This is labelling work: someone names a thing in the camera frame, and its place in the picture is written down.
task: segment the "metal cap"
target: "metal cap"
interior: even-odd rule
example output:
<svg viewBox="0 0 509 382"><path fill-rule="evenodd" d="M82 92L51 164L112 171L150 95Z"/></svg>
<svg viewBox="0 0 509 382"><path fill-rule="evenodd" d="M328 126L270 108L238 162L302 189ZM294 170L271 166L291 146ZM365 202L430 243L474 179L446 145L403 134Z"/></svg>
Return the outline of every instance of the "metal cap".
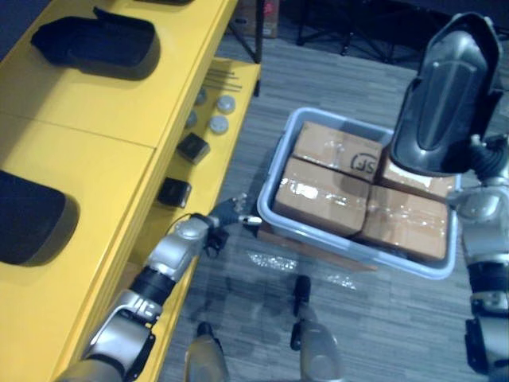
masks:
<svg viewBox="0 0 509 382"><path fill-rule="evenodd" d="M223 115L215 115L208 122L210 129L216 134L224 134L228 130L228 120Z"/></svg>
<svg viewBox="0 0 509 382"><path fill-rule="evenodd" d="M231 95L222 95L217 100L217 110L223 114L231 114L235 110L235 98Z"/></svg>
<svg viewBox="0 0 509 382"><path fill-rule="evenodd" d="M198 114L194 110L191 110L187 121L185 121L185 127L189 129L189 128L195 126L197 123L198 123Z"/></svg>
<svg viewBox="0 0 509 382"><path fill-rule="evenodd" d="M205 88L201 88L198 92L198 95L196 96L196 101L194 102L195 105L203 105L205 102L207 102L207 91Z"/></svg>

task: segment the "cardboard box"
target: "cardboard box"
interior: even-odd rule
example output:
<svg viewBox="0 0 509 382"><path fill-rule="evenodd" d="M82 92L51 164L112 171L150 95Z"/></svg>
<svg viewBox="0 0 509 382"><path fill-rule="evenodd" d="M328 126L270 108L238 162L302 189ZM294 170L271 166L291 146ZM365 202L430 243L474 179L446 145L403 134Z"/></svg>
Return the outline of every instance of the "cardboard box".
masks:
<svg viewBox="0 0 509 382"><path fill-rule="evenodd" d="M373 182L382 149L378 142L304 122L293 156Z"/></svg>
<svg viewBox="0 0 509 382"><path fill-rule="evenodd" d="M380 166L377 184L445 203L454 190L455 177L423 177L397 167L387 155Z"/></svg>
<svg viewBox="0 0 509 382"><path fill-rule="evenodd" d="M278 35L279 0L265 0L263 17L263 36L275 38ZM240 32L247 36L254 36L256 0L239 0L231 22Z"/></svg>
<svg viewBox="0 0 509 382"><path fill-rule="evenodd" d="M313 245L301 243L297 240L276 235L272 227L265 222L262 223L261 227L259 228L257 237L266 243L271 243L278 245L279 247L291 249L300 255L310 256L316 259L327 261L339 267L348 269L352 272L376 271L377 269L374 265L363 264L358 261L349 259L348 257L343 257L341 255L337 255L336 253L314 247Z"/></svg>
<svg viewBox="0 0 509 382"><path fill-rule="evenodd" d="M290 158L274 201L274 211L341 236L363 226L369 184Z"/></svg>
<svg viewBox="0 0 509 382"><path fill-rule="evenodd" d="M415 259L433 261L444 259L446 235L445 205L373 185L364 226L357 239L402 249Z"/></svg>

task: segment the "yellow table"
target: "yellow table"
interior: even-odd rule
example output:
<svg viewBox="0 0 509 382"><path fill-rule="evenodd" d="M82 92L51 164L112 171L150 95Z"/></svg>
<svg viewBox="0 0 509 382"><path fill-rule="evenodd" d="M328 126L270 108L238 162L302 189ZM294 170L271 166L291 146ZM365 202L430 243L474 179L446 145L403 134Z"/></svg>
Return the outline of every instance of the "yellow table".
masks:
<svg viewBox="0 0 509 382"><path fill-rule="evenodd" d="M0 263L0 301L9 312L0 316L1 381L55 378L80 355L128 259L141 264L171 221L214 205L259 76L259 65L212 61L235 3L54 0L0 64L0 169L57 188L80 206L73 237L51 263ZM151 76L126 81L54 67L29 43L39 25L66 15L91 17L93 5L154 23L161 59ZM234 72L242 91L208 89L211 102L231 94L237 109L225 135L205 128L216 113L211 103L196 109L192 130L212 151L192 166L173 153L188 133L184 122L211 63ZM221 81L232 79L215 78ZM185 210L153 205L165 174L192 184ZM165 304L140 380L157 379L195 266Z"/></svg>

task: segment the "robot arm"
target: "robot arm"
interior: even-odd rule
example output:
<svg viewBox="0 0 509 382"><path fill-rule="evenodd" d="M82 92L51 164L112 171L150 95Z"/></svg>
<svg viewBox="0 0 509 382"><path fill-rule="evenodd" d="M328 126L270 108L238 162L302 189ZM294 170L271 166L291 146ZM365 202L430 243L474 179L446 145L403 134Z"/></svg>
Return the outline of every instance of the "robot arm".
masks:
<svg viewBox="0 0 509 382"><path fill-rule="evenodd" d="M99 328L91 336L81 361L61 374L56 382L126 382L142 372L155 342L151 328L173 288L205 244L224 245L218 230L241 222L259 224L259 218L239 215L243 202L230 199L216 206L209 216L193 214L176 225L150 253L146 264L128 290L117 297Z"/></svg>
<svg viewBox="0 0 509 382"><path fill-rule="evenodd" d="M502 56L491 21L460 14L428 44L406 92L390 149L413 173L446 176L474 170L480 186L449 196L463 228L472 287L466 322L468 364L491 382L509 381L509 142L484 138L502 96Z"/></svg>

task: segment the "plastic crate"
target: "plastic crate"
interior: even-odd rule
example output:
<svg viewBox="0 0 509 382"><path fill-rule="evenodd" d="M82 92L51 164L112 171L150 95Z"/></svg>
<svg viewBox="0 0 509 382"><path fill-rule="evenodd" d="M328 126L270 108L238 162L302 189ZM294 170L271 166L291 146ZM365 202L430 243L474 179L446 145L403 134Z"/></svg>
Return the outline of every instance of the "plastic crate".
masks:
<svg viewBox="0 0 509 382"><path fill-rule="evenodd" d="M392 130L384 127L349 119L342 115L335 115L311 107L303 107L294 111L286 123L285 131L279 140L272 163L270 164L267 179L263 185L262 192L258 196L258 211L261 217L272 225L274 232L280 236L312 244L326 251L347 256L363 263L384 264L428 279L445 279L448 277L453 271L456 262L458 223L457 215L454 211L449 210L447 252L445 258L436 262L419 263L406 259L404 251L392 251L381 247L359 244L347 238L289 219L272 210L272 204L278 191L286 161L292 153L293 146L301 132L304 121L319 123L340 131L368 138L380 142L384 146L389 144L393 134ZM459 184L460 177L458 176L456 188L458 188Z"/></svg>

